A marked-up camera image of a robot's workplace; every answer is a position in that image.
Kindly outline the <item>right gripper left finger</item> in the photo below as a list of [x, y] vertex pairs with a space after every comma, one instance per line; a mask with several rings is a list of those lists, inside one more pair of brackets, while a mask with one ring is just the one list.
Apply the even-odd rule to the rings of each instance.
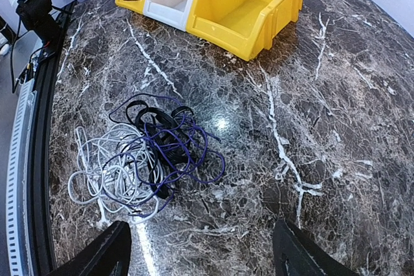
[[131, 260], [131, 229], [115, 221], [73, 259], [50, 275], [127, 275]]

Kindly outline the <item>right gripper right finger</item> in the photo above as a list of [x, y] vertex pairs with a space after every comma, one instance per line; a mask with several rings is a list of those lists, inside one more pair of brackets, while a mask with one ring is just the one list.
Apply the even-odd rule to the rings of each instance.
[[276, 222], [273, 252], [276, 275], [356, 275], [285, 219]]

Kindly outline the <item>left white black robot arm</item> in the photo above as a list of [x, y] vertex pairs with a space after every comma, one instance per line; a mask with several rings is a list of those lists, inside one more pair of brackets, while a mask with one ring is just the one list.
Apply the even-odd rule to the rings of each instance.
[[32, 30], [43, 44], [54, 41], [61, 27], [51, 16], [51, 0], [17, 0], [16, 13], [27, 30]]

